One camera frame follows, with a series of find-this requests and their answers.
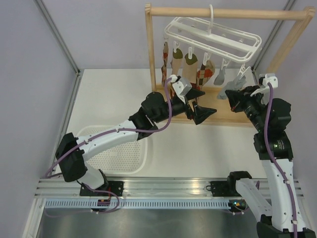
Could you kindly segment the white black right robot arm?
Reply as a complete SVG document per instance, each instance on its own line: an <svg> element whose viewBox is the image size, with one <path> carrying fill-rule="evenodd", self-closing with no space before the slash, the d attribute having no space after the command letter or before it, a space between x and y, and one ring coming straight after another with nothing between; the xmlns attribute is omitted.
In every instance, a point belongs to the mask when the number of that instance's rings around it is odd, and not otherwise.
<svg viewBox="0 0 317 238"><path fill-rule="evenodd" d="M268 85L269 101L262 103L259 86L226 90L231 110L244 112L257 130L254 147L264 168L270 192L267 201L246 172L231 172L226 189L240 194L257 221L260 238L315 238L299 208L293 179L293 151L285 132L291 121L291 104L273 96Z"/></svg>

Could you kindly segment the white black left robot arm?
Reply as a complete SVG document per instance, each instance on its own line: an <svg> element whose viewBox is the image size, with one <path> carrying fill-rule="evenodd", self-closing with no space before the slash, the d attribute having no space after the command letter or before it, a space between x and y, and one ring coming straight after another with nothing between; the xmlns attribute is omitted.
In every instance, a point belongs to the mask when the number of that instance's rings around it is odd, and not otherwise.
<svg viewBox="0 0 317 238"><path fill-rule="evenodd" d="M178 96L165 100L160 92L152 92L135 114L112 129L88 136L76 137L71 132L64 135L55 154L64 181L77 181L96 195L105 195L109 188L105 174L101 169L91 167L87 161L103 151L164 130L165 127L158 128L157 123L164 120L170 122L179 114L185 114L187 119L201 124L217 111L201 107L196 102L189 104L189 101L202 95L203 91L191 89L183 100Z"/></svg>

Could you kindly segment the grey sock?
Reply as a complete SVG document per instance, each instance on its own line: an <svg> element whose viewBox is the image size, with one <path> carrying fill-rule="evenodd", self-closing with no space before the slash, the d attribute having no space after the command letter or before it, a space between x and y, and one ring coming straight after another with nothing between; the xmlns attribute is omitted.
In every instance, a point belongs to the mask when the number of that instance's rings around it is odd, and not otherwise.
<svg viewBox="0 0 317 238"><path fill-rule="evenodd" d="M246 84L246 77L238 75L234 80L228 82L218 93L217 99L225 100L227 95L225 93L226 90L240 90Z"/></svg>
<svg viewBox="0 0 317 238"><path fill-rule="evenodd" d="M217 77L215 78L213 84L215 86L221 86L224 83L224 80L225 80L225 67L219 70L219 73Z"/></svg>

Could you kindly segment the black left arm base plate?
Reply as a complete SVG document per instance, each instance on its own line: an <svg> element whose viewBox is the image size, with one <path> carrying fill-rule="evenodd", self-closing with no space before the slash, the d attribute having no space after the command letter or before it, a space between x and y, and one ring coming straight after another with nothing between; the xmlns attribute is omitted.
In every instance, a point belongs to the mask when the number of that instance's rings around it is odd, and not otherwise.
<svg viewBox="0 0 317 238"><path fill-rule="evenodd" d="M85 185L81 185L80 196L112 196L112 194L108 194L102 191L109 191L114 193L117 196L122 196L124 190L124 182L123 181L108 181L106 185L102 185L96 190L100 190L100 192L95 192L88 189Z"/></svg>

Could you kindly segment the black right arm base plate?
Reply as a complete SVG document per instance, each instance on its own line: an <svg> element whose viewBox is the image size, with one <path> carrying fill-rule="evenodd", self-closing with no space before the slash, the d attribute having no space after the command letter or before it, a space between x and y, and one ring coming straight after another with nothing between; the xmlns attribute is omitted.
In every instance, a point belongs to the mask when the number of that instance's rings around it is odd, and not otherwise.
<svg viewBox="0 0 317 238"><path fill-rule="evenodd" d="M230 197L232 195L227 181L211 181L210 191L214 197Z"/></svg>

